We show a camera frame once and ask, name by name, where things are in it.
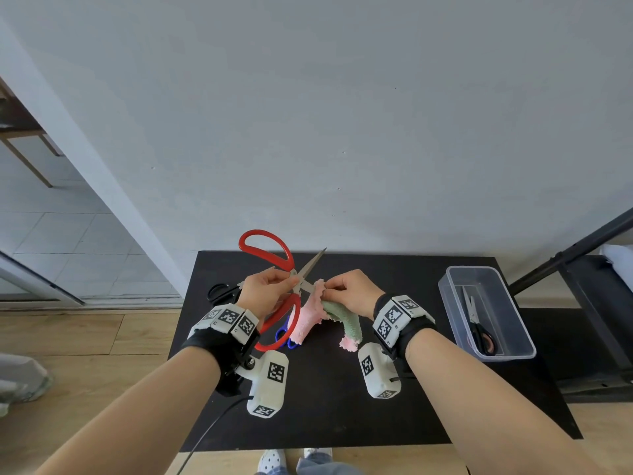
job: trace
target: sneaker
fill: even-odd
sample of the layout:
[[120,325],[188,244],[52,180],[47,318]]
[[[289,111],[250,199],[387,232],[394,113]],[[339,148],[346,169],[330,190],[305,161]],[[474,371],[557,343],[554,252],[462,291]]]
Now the sneaker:
[[283,450],[266,450],[259,459],[257,471],[268,473],[278,467],[286,467],[286,453]]
[[304,459],[306,459],[310,455],[314,455],[314,454],[326,454],[326,455],[330,455],[330,457],[331,457],[332,456],[332,449],[331,448],[304,448],[303,449],[303,458]]

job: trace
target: black table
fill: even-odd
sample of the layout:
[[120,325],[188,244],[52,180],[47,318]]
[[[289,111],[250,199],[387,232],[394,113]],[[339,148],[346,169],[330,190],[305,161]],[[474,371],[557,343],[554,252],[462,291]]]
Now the black table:
[[[295,253],[296,265],[302,267],[313,255]],[[361,269],[385,291],[411,296],[436,319],[440,333],[454,340],[437,287],[437,282],[450,265],[486,265],[499,270],[496,260],[488,257],[326,253],[308,279],[314,282],[344,271]],[[235,284],[269,266],[269,263],[242,252],[199,252],[170,357],[178,352],[191,326],[210,310],[211,305],[206,298],[210,287],[221,282]],[[361,325],[363,342],[376,341],[369,320],[361,318]],[[273,328],[266,332],[262,341],[271,343],[275,331]],[[281,411],[271,419],[260,419],[249,415],[245,404],[236,407],[209,432],[198,450],[450,443],[416,380],[402,380],[402,391],[393,399],[371,398],[365,389],[357,353],[339,347],[342,336],[341,324],[324,321],[312,329],[301,347],[295,350],[283,348],[289,358],[289,374]],[[489,366],[571,437],[582,437],[539,355],[532,360]],[[249,388],[250,383],[245,381],[242,391],[246,395]],[[232,401],[232,398],[214,393],[182,450],[190,450],[209,424]]]

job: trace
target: human arm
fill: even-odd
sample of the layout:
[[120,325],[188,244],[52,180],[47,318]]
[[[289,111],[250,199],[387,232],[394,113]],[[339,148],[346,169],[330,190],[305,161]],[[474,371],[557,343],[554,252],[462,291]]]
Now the human arm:
[[[324,300],[374,319],[384,291],[359,270],[325,283]],[[458,453],[475,474],[601,473],[558,425],[483,363],[433,329],[406,358]]]
[[[297,282],[279,270],[251,275],[237,305],[263,320]],[[183,349],[78,431],[37,475],[165,473],[219,380],[211,353]]]

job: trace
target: clear plastic container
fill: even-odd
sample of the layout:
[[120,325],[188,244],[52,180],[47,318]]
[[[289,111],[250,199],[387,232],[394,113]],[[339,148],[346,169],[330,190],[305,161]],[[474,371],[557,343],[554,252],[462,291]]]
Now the clear plastic container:
[[[459,347],[483,362],[534,358],[534,343],[497,270],[493,267],[448,267],[438,285]],[[495,355],[484,355],[475,345],[462,287],[466,288],[469,297],[475,298],[479,322],[497,343]]]

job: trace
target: red-handled scissors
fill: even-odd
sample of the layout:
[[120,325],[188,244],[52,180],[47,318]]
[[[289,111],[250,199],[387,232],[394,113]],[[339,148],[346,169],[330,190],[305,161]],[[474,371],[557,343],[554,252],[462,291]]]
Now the red-handled scissors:
[[[264,237],[270,238],[271,240],[274,240],[275,242],[277,242],[279,246],[284,250],[284,253],[286,254],[286,259],[283,259],[278,255],[274,255],[273,253],[268,252],[266,250],[262,250],[261,248],[247,245],[246,239],[252,235],[262,235]],[[279,238],[276,235],[273,235],[270,232],[267,232],[265,230],[249,230],[240,237],[238,246],[240,250],[245,251],[246,253],[250,253],[251,255],[255,255],[260,258],[263,258],[267,262],[270,262],[273,265],[278,266],[283,271],[289,271],[291,277],[293,275],[299,276],[299,283],[297,283],[297,285],[292,289],[292,293],[290,294],[290,296],[279,307],[279,309],[276,312],[274,312],[264,322],[264,325],[261,328],[261,333],[264,333],[266,330],[272,327],[273,324],[277,323],[288,312],[288,310],[290,310],[290,308],[294,305],[294,317],[292,318],[292,324],[288,327],[288,331],[275,343],[272,343],[270,345],[262,345],[261,343],[257,343],[257,345],[255,345],[255,348],[259,351],[276,350],[288,340],[288,338],[292,334],[292,331],[297,325],[297,321],[299,319],[299,312],[301,311],[301,290],[305,290],[306,292],[310,294],[314,293],[314,290],[315,290],[314,285],[306,281],[305,277],[307,276],[308,273],[310,273],[312,268],[314,268],[314,266],[317,264],[319,259],[323,256],[327,248],[323,248],[319,253],[317,253],[312,258],[312,260],[306,263],[305,266],[299,272],[297,272],[297,270],[294,267],[294,258],[292,257],[292,253],[290,253],[290,250],[288,249],[286,244],[281,240],[281,238]]]

